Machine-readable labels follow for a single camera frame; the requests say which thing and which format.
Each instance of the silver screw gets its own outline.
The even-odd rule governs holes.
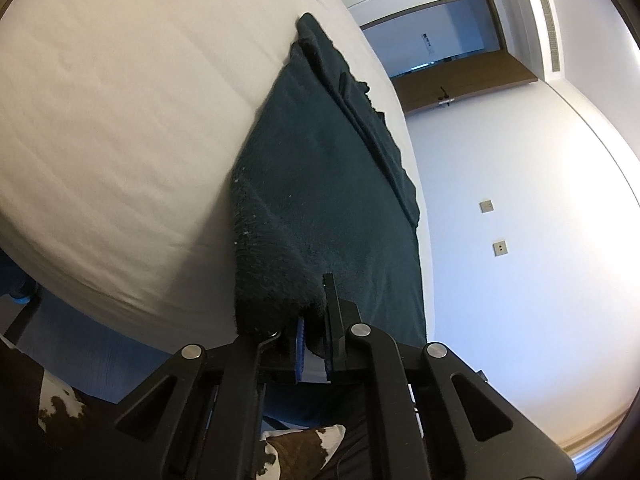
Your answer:
[[[436,359],[440,359],[447,355],[447,347],[440,343],[431,343],[427,346],[427,354],[431,357],[435,357]]]
[[[202,348],[198,345],[187,345],[180,352],[185,359],[197,359],[202,355]]]
[[[356,323],[351,327],[351,333],[358,337],[366,337],[371,333],[371,327],[364,323]]]

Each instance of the fitted sheet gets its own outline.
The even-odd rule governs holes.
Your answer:
[[[0,247],[57,296],[173,352],[231,342],[228,178],[311,12],[422,187],[391,82],[340,0],[14,0],[0,20]]]

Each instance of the vent grille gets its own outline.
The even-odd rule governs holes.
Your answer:
[[[558,50],[558,36],[556,35],[556,24],[551,12],[549,0],[540,0],[542,11],[545,13],[546,32],[549,35],[549,47],[551,49],[551,70],[560,72],[560,51]]]

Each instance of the wooden floor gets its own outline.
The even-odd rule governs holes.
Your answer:
[[[0,298],[0,333],[20,308],[8,296]],[[169,357],[93,321],[48,291],[17,346],[71,386],[111,402]]]

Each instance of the wall outlet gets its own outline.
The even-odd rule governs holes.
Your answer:
[[[480,203],[480,211],[482,211],[483,213],[488,213],[489,211],[493,210],[494,204],[493,202],[491,202],[491,200],[485,200],[484,202]]]
[[[494,254],[496,256],[502,256],[503,254],[506,254],[506,253],[507,253],[507,242],[502,240],[494,244]]]

